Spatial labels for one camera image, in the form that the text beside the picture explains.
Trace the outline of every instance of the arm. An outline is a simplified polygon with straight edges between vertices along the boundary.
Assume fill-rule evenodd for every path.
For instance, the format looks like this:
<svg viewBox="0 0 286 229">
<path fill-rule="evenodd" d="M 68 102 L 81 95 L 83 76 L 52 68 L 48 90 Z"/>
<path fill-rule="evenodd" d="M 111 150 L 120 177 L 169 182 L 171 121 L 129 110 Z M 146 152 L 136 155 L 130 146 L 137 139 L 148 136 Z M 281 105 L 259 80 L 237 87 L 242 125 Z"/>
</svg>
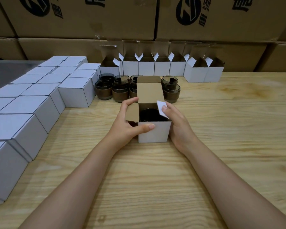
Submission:
<svg viewBox="0 0 286 229">
<path fill-rule="evenodd" d="M 229 228 L 286 229 L 286 215 L 221 161 L 191 129 L 185 116 L 167 103 L 170 138 L 191 162 Z"/>
<path fill-rule="evenodd" d="M 125 121 L 128 105 L 137 100 L 138 98 L 135 97 L 122 103 L 108 134 L 19 228 L 76 229 L 83 227 L 95 193 L 113 155 L 134 136 L 155 127 L 153 124 L 131 127 Z"/>
</svg>

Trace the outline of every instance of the forearm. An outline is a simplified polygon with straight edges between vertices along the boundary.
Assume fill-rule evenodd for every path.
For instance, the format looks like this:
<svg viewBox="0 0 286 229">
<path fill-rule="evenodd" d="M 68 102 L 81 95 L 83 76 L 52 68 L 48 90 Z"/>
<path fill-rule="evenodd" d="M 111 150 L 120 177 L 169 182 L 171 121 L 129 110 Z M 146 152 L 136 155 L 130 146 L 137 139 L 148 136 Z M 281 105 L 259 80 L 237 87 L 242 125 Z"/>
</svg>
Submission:
<svg viewBox="0 0 286 229">
<path fill-rule="evenodd" d="M 20 228 L 82 228 L 115 151 L 100 142 Z"/>
<path fill-rule="evenodd" d="M 199 139 L 188 156 L 229 228 L 286 228 L 286 215 L 222 162 Z"/>
</svg>

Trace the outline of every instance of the hand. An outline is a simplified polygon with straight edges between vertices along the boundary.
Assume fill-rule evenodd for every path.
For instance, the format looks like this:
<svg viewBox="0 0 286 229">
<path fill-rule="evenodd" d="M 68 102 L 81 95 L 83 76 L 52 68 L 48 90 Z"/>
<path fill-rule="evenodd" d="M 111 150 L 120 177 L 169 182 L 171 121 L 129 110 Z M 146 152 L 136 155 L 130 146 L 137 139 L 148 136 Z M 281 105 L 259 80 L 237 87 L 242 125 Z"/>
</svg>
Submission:
<svg viewBox="0 0 286 229">
<path fill-rule="evenodd" d="M 132 127 L 126 120 L 127 107 L 138 101 L 138 97 L 134 97 L 122 102 L 120 111 L 114 120 L 111 129 L 104 137 L 107 143 L 114 146 L 113 149 L 118 151 L 123 146 L 128 144 L 130 140 L 138 134 L 149 132 L 155 128 L 154 124 L 144 124 L 136 127 Z"/>
<path fill-rule="evenodd" d="M 198 138 L 185 116 L 174 105 L 168 102 L 166 104 L 167 107 L 163 106 L 162 111 L 172 120 L 170 138 L 176 148 L 188 157 Z"/>
</svg>

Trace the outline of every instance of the metal surface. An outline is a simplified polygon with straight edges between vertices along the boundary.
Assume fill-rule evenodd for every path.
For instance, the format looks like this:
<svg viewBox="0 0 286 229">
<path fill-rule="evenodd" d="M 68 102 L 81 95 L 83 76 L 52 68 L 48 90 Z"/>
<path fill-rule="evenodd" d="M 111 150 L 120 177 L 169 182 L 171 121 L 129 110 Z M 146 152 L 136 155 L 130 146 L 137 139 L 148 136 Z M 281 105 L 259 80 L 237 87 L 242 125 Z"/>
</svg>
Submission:
<svg viewBox="0 0 286 229">
<path fill-rule="evenodd" d="M 43 61 L 0 60 L 0 88 L 19 78 Z"/>
</svg>

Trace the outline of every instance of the wooden table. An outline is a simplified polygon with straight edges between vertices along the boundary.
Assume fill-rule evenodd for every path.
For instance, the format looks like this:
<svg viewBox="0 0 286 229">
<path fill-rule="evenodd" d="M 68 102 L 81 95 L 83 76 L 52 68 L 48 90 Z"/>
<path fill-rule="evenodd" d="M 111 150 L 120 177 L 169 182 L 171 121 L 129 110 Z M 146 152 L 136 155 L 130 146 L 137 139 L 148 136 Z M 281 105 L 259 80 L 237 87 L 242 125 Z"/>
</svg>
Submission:
<svg viewBox="0 0 286 229">
<path fill-rule="evenodd" d="M 198 137 L 286 214 L 286 73 L 224 73 L 219 83 L 178 78 L 175 104 Z M 66 108 L 0 205 L 0 228 L 17 228 L 103 138 L 114 100 Z M 209 194 L 172 142 L 133 139 L 111 161 L 87 228 L 225 228 Z"/>
</svg>

